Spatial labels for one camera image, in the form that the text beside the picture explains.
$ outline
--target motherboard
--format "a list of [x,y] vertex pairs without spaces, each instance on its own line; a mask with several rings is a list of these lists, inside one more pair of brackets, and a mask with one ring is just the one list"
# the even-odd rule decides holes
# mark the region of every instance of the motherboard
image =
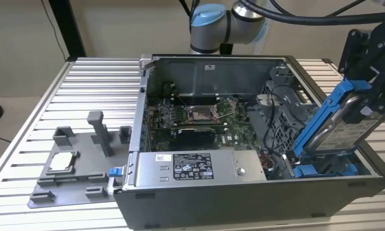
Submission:
[[239,97],[154,99],[148,107],[152,151],[260,150]]

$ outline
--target warning label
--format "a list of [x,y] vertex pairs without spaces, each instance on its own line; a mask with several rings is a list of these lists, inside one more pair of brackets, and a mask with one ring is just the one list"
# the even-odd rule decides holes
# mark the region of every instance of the warning label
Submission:
[[174,158],[176,180],[214,179],[210,153],[175,154]]
[[344,121],[342,121],[334,132],[318,147],[318,150],[352,148],[354,143],[376,123],[378,120],[363,120],[359,124],[346,124]]

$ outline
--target screw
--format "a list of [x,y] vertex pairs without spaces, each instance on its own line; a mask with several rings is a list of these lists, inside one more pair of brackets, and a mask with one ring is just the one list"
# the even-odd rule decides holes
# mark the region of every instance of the screw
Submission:
[[244,176],[246,175],[246,169],[244,168],[238,168],[238,174],[239,176]]

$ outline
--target beige wall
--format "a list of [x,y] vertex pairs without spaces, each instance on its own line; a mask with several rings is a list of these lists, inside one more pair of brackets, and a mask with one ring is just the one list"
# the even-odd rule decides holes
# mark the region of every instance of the beige wall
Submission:
[[[203,0],[202,4],[223,3],[230,9],[234,2]],[[188,17],[178,0],[76,0],[72,7],[90,55],[190,52]],[[236,53],[252,52],[254,45],[238,45]]]
[[0,0],[0,97],[43,94],[63,63],[40,0]]
[[[235,0],[202,2],[222,2],[230,9]],[[324,15],[352,0],[279,2],[295,14]],[[178,0],[74,0],[72,7],[91,56],[139,57],[142,53],[188,53],[188,18]],[[351,13],[374,11],[383,11],[383,7],[367,1]],[[371,27],[274,23],[264,53],[292,54],[299,58],[327,57],[338,62],[347,32],[351,28]],[[254,45],[235,46],[235,54],[252,52]],[[0,96],[43,94],[63,62],[40,0],[0,0]]]

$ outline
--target metal extrusion rail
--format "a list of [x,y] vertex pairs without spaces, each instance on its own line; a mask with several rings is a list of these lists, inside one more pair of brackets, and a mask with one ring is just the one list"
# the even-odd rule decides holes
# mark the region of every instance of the metal extrusion rail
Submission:
[[[299,60],[323,88],[332,92],[342,76],[334,64]],[[92,130],[90,110],[103,110],[107,126],[132,125],[138,91],[139,60],[80,58],[67,63],[15,141],[0,159],[0,230],[103,229],[130,231],[115,202],[30,209],[27,203],[47,161],[58,126],[75,132]],[[385,161],[385,123],[368,138]],[[354,201],[334,217],[195,227],[186,230],[358,231],[385,230],[385,190]]]

